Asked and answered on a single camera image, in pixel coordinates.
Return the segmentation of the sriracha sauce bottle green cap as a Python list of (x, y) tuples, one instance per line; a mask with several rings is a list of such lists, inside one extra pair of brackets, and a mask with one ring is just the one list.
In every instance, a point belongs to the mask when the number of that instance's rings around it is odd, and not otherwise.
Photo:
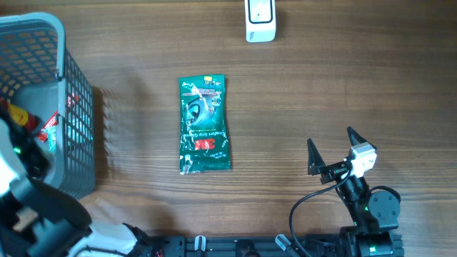
[(38, 126), (38, 118), (30, 112), (9, 103), (1, 98), (1, 107), (8, 111), (10, 117), (21, 127), (33, 131)]

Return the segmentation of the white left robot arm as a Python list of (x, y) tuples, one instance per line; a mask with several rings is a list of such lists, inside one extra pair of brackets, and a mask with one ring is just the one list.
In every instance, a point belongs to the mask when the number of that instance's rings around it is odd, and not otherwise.
[(93, 222), (68, 194), (37, 179), (49, 157), (1, 111), (1, 255), (131, 256), (137, 238), (122, 224)]

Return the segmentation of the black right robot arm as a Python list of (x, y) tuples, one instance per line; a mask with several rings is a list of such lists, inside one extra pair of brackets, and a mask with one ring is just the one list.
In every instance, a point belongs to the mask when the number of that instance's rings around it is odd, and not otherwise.
[(351, 147), (347, 157), (338, 163), (325, 164), (315, 143), (307, 140), (308, 174), (321, 177), (321, 183), (332, 183), (348, 209), (353, 225), (336, 235), (311, 236), (306, 245), (319, 256), (403, 256), (398, 228), (401, 196), (387, 186), (370, 187), (364, 178), (377, 159), (377, 148), (348, 127)]

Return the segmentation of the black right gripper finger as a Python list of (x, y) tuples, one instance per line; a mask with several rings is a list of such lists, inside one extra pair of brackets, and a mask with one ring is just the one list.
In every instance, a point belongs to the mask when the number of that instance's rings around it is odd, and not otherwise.
[(323, 172), (326, 165), (323, 161), (318, 149), (316, 148), (315, 143), (311, 138), (307, 140), (308, 146), (308, 175), (318, 175)]
[(362, 143), (369, 143), (373, 148), (376, 148), (372, 143), (357, 133), (351, 126), (347, 127), (347, 133), (352, 146), (356, 146)]

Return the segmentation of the green 3M gloves packet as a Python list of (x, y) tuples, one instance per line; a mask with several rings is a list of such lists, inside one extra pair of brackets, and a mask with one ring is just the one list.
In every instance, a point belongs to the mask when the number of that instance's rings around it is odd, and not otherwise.
[(180, 174), (231, 169), (226, 124), (226, 77), (208, 74), (179, 79)]

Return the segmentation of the red small sachet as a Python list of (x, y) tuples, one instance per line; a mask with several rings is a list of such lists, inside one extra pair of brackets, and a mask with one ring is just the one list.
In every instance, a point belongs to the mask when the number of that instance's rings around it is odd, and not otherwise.
[(45, 142), (48, 139), (48, 131), (58, 124), (59, 112), (55, 111), (49, 120), (43, 125), (40, 132), (38, 133), (38, 140)]

